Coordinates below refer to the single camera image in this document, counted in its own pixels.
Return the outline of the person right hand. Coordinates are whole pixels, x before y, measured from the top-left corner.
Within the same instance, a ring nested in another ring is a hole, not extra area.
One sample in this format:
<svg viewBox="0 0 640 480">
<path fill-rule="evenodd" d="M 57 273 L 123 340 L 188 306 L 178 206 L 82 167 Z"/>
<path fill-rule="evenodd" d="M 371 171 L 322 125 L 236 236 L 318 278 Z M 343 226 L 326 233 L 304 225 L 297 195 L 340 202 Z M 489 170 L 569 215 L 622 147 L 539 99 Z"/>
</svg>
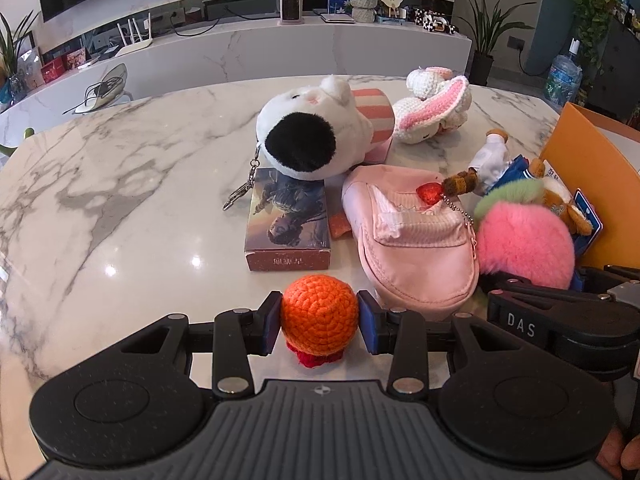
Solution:
<svg viewBox="0 0 640 480">
<path fill-rule="evenodd" d="M 614 427 L 606 437 L 596 462 L 614 479 L 623 478 L 624 472 L 638 470 L 640 466 L 639 437 L 626 442 L 622 432 Z"/>
</svg>

